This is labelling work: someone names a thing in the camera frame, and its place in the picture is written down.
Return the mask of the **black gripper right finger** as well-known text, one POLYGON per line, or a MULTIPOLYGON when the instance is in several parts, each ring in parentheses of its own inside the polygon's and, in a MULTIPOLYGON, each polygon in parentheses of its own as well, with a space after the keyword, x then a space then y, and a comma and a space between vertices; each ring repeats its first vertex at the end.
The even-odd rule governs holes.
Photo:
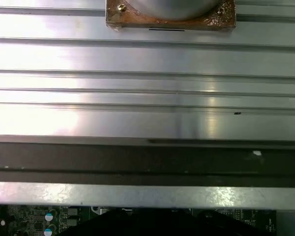
POLYGON ((167 236, 261 236, 262 230, 214 210, 196 216, 182 210, 159 211, 160 229, 167 236))

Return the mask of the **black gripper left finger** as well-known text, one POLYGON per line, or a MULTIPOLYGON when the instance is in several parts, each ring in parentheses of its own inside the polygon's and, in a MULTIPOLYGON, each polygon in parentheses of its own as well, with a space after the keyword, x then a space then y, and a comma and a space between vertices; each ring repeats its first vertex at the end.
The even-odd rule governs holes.
POLYGON ((150 209, 137 209, 130 214, 122 209, 108 211, 100 216, 72 226, 60 233, 61 236, 94 236, 100 230, 105 233, 117 233, 140 228, 154 228, 160 224, 160 219, 150 209))

